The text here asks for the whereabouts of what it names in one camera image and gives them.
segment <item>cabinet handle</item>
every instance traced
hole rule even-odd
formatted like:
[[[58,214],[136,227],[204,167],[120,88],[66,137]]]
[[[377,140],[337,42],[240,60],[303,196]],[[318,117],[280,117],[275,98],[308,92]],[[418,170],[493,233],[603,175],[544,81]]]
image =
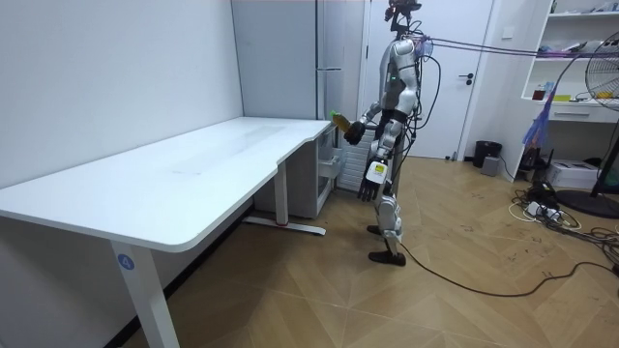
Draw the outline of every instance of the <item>cabinet handle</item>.
[[[588,112],[555,112],[554,116],[577,116],[577,117],[589,117]]]

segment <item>desk top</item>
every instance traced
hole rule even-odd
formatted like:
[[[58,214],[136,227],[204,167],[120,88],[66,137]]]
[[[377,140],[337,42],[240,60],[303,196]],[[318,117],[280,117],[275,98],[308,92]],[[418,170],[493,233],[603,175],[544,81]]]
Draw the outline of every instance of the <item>desk top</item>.
[[[0,189],[0,216],[184,251],[329,124],[239,117]]]

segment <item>desk foot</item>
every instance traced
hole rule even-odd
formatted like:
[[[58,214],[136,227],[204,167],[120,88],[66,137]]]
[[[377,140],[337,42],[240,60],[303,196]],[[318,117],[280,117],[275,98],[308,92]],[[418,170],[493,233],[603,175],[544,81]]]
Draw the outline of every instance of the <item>desk foot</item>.
[[[300,232],[308,232],[315,235],[324,236],[327,233],[327,230],[320,227],[308,226],[299,223],[288,222],[286,225],[279,225],[274,220],[262,218],[262,217],[245,217],[243,222],[254,223],[263,226],[271,226],[277,228],[291,229]]]

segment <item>black trash bin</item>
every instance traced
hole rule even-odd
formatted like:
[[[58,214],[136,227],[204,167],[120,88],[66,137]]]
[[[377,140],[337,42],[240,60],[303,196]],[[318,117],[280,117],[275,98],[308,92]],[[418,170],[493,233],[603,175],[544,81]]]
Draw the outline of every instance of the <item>black trash bin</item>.
[[[484,166],[486,157],[499,157],[503,145],[494,141],[480,140],[475,143],[475,157],[473,157],[473,165],[478,168]]]

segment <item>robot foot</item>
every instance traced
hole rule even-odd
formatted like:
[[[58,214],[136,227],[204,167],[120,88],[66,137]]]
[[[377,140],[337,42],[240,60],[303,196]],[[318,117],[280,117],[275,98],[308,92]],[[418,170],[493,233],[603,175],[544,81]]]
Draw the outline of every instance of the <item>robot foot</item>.
[[[366,227],[366,230],[371,234],[375,234],[376,236],[383,236],[378,229],[378,225],[369,225],[368,227]]]
[[[396,265],[404,267],[406,266],[406,257],[399,252],[396,255],[393,255],[389,250],[371,252],[368,254],[368,258],[374,262],[387,264],[387,265]]]

